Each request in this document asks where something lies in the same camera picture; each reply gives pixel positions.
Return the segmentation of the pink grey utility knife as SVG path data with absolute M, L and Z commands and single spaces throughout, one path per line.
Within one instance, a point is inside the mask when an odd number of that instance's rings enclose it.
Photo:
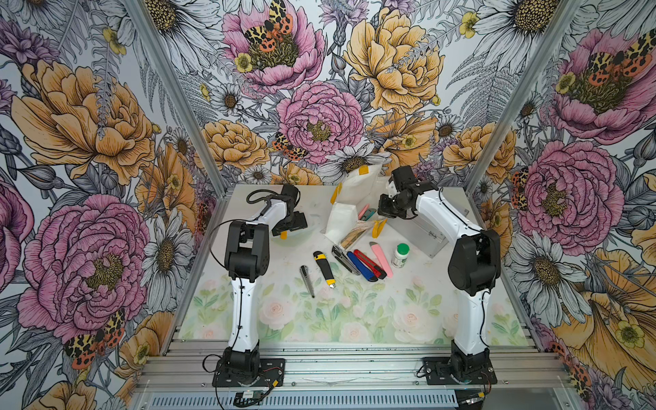
M 367 212 L 367 210 L 369 210 L 369 208 L 370 208 L 370 205 L 367 203 L 367 204 L 362 208 L 362 210 L 358 213 L 358 219 L 359 219 L 359 220 L 361 220 L 361 219 L 364 217 L 365 213 Z

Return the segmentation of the black yellow utility knife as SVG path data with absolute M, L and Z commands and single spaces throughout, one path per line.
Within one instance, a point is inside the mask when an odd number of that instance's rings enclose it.
M 326 255 L 321 251 L 314 251 L 313 253 L 314 260 L 318 265 L 321 273 L 324 277 L 324 280 L 329 288 L 334 289 L 336 285 L 336 280 L 334 278 L 333 272 L 331 270 L 331 265 L 326 257 Z

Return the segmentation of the small grey art knife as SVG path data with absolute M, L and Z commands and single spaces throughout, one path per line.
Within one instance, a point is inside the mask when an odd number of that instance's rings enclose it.
M 307 292 L 312 298 L 315 298 L 314 287 L 309 276 L 309 268 L 306 265 L 300 267 L 300 274 L 302 276 L 302 281 L 306 286 Z

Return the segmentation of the teal utility knife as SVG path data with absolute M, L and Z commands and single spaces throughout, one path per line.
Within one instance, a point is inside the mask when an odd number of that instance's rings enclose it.
M 367 210 L 364 212 L 364 214 L 360 217 L 360 220 L 361 220 L 361 221 L 368 221 L 368 220 L 370 220 L 372 217 L 374 217 L 374 215 L 375 215 L 376 213 L 377 213 L 377 210 L 376 210 L 375 208 L 369 208 L 369 209 L 367 209 Z

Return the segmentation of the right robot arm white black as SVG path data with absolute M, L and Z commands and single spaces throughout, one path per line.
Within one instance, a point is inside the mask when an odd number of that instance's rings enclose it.
M 459 290 L 459 319 L 450 357 L 426 357 L 418 375 L 430 385 L 496 384 L 485 331 L 489 298 L 502 271 L 500 236 L 469 220 L 443 189 L 417 179 L 409 166 L 394 170 L 389 182 L 391 191 L 379 198 L 382 216 L 406 220 L 412 212 L 453 244 L 447 272 Z

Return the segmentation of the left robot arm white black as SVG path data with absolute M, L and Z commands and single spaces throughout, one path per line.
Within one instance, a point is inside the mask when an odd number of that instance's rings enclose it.
M 308 227 L 304 213 L 296 210 L 301 193 L 295 186 L 284 184 L 279 192 L 259 189 L 256 193 L 262 196 L 254 199 L 249 194 L 247 203 L 264 206 L 247 220 L 229 221 L 223 262 L 232 283 L 233 318 L 219 374 L 242 385 L 254 384 L 261 373 L 256 285 L 269 267 L 270 238 Z

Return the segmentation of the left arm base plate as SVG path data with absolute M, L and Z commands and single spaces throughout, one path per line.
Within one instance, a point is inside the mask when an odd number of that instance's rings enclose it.
M 215 388 L 268 388 L 284 383 L 286 360 L 264 358 L 258 364 L 235 365 L 223 360 L 214 371 L 212 386 Z

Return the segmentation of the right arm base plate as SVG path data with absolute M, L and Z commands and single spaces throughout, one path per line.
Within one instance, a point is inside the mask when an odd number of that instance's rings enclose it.
M 490 360 L 482 365 L 468 367 L 466 362 L 454 363 L 448 357 L 425 357 L 422 359 L 425 380 L 430 386 L 494 385 L 498 383 L 495 369 Z

